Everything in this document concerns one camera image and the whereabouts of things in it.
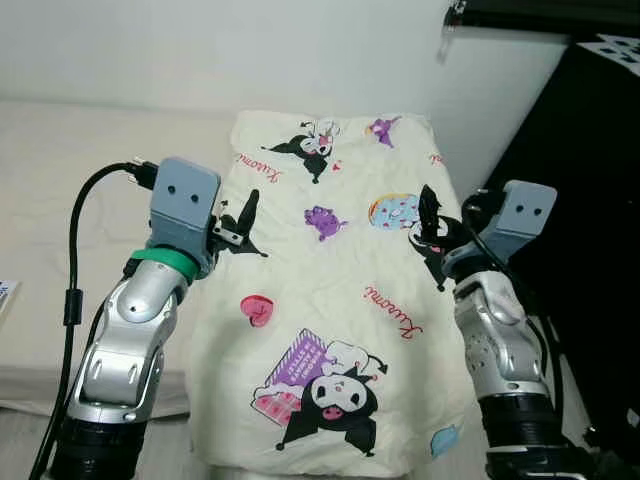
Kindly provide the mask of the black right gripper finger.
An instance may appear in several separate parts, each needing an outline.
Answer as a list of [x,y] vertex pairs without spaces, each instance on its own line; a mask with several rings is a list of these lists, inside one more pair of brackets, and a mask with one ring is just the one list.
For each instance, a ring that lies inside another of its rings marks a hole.
[[442,251],[442,242],[447,239],[447,224],[440,219],[442,209],[439,198],[430,186],[422,186],[419,195],[419,224],[416,230],[416,247],[421,252]]

